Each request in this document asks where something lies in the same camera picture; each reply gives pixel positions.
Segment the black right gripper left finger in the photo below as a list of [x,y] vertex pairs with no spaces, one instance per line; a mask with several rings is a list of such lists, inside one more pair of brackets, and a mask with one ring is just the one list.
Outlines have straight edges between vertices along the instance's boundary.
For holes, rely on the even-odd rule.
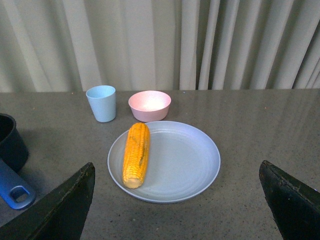
[[92,204],[95,167],[89,162],[36,204],[0,228],[2,240],[78,240]]

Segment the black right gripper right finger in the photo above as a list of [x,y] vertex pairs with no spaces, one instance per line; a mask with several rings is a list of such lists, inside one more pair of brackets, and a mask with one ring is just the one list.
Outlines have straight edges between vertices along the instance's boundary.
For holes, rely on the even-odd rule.
[[284,240],[320,238],[320,193],[264,160],[259,179],[265,200]]

